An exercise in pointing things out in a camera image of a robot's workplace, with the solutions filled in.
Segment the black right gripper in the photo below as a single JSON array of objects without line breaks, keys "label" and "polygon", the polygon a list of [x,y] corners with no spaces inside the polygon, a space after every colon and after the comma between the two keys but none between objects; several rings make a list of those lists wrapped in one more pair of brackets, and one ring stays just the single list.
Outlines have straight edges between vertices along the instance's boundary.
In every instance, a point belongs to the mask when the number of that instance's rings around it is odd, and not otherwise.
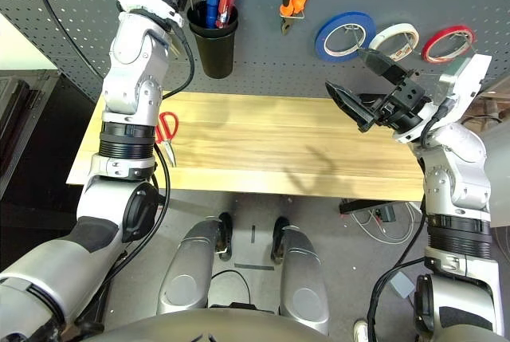
[{"label": "black right gripper", "polygon": [[416,82],[418,73],[411,73],[375,49],[359,48],[357,54],[374,74],[396,83],[395,88],[387,95],[360,93],[356,96],[348,88],[326,81],[328,94],[337,107],[356,122],[361,132],[367,132],[374,123],[397,133],[407,132],[420,124],[422,119],[418,113],[432,99]]}]

